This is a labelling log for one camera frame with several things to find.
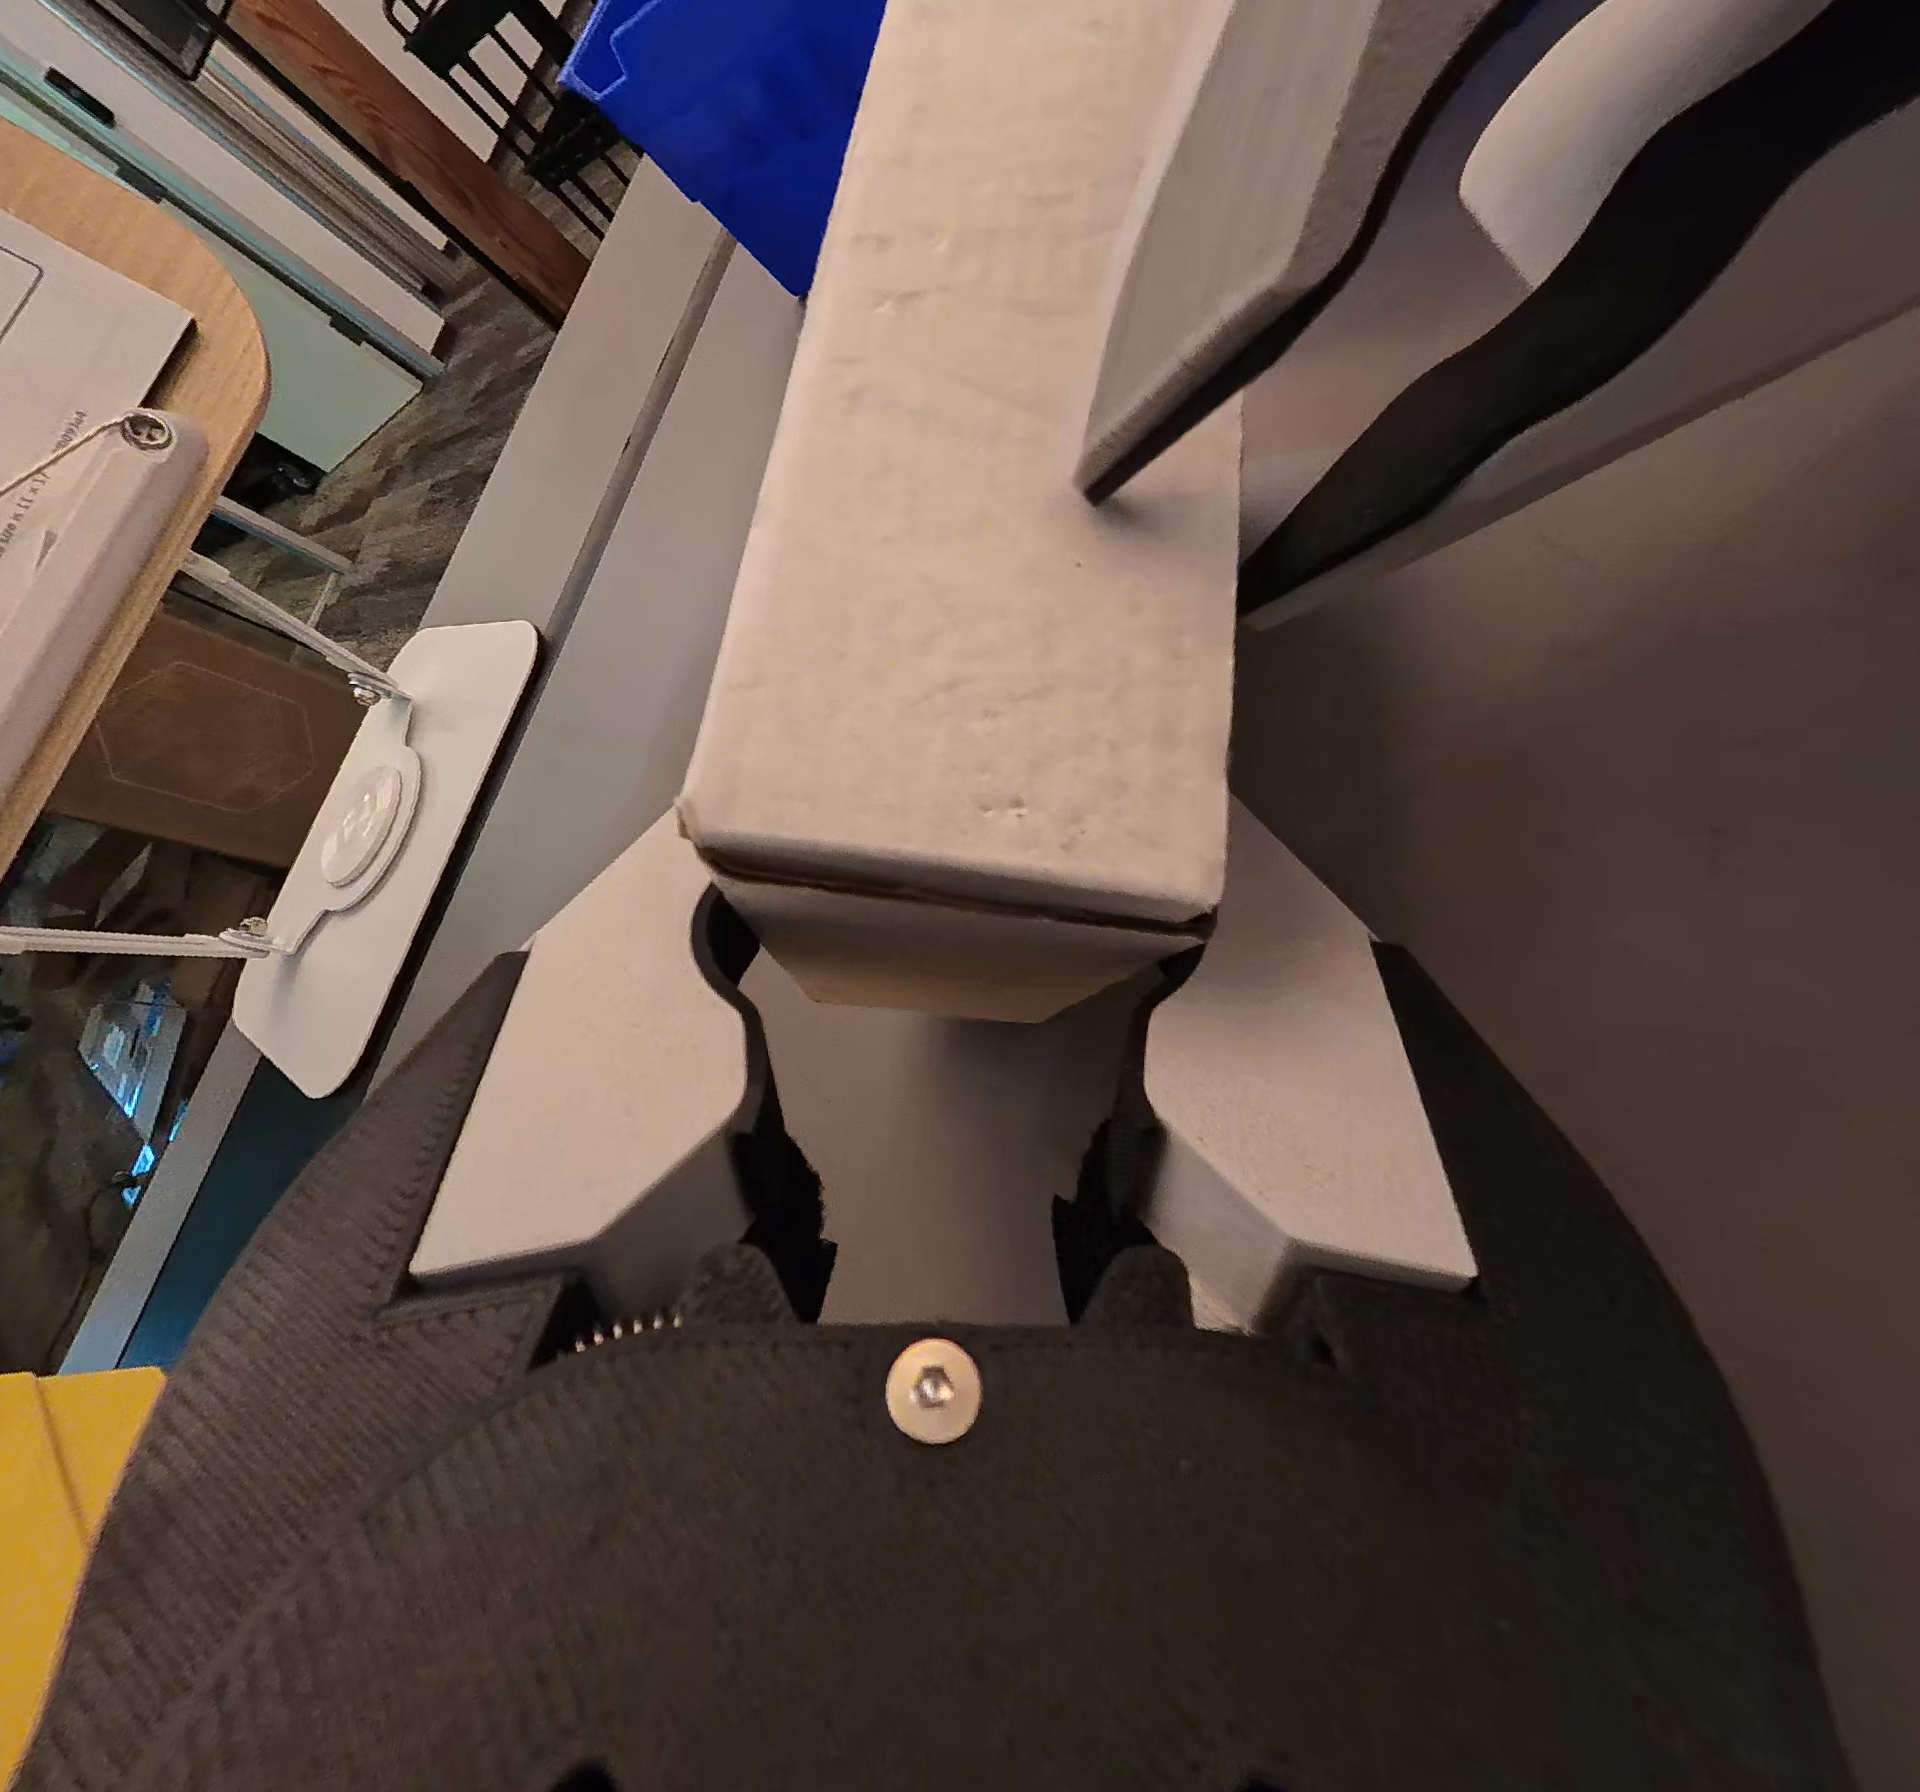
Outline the yellow plastic bin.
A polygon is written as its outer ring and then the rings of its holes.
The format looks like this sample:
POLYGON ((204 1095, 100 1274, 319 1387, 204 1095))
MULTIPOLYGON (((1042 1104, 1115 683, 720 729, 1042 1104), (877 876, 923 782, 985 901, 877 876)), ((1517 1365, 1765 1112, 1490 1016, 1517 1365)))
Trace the yellow plastic bin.
POLYGON ((37 1732, 95 1542, 164 1387, 159 1368, 2 1374, 2 1782, 37 1732))

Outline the white metal plate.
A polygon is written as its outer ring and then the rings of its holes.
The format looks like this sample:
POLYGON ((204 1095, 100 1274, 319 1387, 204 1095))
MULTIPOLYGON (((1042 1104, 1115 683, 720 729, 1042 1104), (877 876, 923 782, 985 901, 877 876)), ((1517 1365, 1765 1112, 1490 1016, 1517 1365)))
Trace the white metal plate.
POLYGON ((536 669, 526 619, 436 626, 397 653, 242 967, 233 1019, 310 1099, 362 1063, 536 669))

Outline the blue plastic bin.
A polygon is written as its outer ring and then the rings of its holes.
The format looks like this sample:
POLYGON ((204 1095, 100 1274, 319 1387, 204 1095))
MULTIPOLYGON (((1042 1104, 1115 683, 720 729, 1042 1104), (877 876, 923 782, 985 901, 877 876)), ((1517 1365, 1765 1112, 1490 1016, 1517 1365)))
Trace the blue plastic bin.
POLYGON ((564 83, 810 290, 888 0, 598 0, 564 83))

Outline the wooden beam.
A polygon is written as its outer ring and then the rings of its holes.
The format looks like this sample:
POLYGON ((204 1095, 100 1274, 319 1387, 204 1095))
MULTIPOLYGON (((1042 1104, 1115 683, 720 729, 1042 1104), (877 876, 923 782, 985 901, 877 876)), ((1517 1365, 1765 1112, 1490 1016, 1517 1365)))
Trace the wooden beam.
POLYGON ((564 323, 589 258, 324 3, 231 0, 224 37, 544 323, 564 323))

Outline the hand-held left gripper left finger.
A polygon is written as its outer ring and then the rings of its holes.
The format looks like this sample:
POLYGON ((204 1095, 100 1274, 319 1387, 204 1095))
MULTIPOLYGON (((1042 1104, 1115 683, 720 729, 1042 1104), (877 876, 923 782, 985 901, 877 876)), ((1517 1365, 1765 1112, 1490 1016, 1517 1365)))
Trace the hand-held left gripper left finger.
POLYGON ((410 1276, 568 1270, 636 1324, 746 1244, 819 1320, 836 1246, 743 987, 759 952, 675 814, 567 901, 515 958, 410 1276))

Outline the glass sliding door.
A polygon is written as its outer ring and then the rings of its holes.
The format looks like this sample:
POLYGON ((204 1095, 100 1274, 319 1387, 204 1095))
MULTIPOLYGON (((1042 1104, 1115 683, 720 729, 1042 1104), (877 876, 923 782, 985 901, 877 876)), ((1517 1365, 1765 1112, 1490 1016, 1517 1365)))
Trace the glass sliding door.
POLYGON ((180 220, 270 361, 262 431, 328 473, 442 371, 445 234, 237 59, 183 77, 87 0, 2 0, 5 119, 180 220))

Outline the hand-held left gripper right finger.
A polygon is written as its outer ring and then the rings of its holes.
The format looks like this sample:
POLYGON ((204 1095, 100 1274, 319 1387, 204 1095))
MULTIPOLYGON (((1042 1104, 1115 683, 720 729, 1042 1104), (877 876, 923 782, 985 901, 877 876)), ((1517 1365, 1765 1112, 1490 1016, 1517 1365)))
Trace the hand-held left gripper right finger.
POLYGON ((1052 1237, 1073 1324, 1145 1248, 1244 1334, 1279 1329, 1320 1274, 1477 1280, 1374 940, 1255 816, 1228 820, 1210 940, 1168 960, 1129 1021, 1052 1237))

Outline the white instruction board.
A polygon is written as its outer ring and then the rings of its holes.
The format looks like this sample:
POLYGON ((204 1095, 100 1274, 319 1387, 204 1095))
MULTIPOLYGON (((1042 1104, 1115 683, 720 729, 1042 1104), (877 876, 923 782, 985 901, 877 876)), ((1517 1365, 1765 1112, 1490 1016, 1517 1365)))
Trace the white instruction board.
POLYGON ((206 454, 148 402, 192 323, 2 216, 2 787, 206 454))

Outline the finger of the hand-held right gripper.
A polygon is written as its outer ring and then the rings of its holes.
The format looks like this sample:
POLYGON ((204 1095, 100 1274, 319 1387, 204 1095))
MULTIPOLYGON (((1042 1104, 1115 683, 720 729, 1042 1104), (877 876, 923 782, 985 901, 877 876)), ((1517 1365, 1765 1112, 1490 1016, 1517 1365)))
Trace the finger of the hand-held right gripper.
POLYGON ((1605 0, 1458 204, 1527 294, 1250 550, 1246 626, 1484 530, 1917 309, 1918 0, 1605 0))
POLYGON ((1121 225, 1077 459, 1088 501, 1305 334, 1510 1, 1200 1, 1121 225))

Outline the brown cardboard carton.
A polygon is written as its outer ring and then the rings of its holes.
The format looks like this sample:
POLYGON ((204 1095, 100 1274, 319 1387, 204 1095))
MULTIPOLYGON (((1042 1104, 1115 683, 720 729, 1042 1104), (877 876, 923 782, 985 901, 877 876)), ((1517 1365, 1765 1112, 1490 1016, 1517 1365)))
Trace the brown cardboard carton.
POLYGON ((337 669, 164 610, 46 812, 287 869, 365 713, 337 669))

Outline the white cardboard box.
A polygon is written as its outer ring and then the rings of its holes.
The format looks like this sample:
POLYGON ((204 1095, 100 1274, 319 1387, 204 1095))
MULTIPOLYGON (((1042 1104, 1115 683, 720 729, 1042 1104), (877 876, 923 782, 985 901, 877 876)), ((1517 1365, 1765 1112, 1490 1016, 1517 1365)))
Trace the white cardboard box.
POLYGON ((1198 1, 884 3, 679 797, 817 1002, 1046 1019, 1226 889, 1238 413, 1074 481, 1198 1))

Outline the black metal rack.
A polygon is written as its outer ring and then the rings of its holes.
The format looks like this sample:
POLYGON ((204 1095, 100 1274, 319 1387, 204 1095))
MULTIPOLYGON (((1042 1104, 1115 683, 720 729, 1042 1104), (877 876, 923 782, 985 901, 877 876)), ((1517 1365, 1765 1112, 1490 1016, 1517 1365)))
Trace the black metal rack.
POLYGON ((414 85, 434 82, 489 163, 597 244, 634 175, 608 119, 564 85, 589 0, 377 0, 380 37, 414 85))

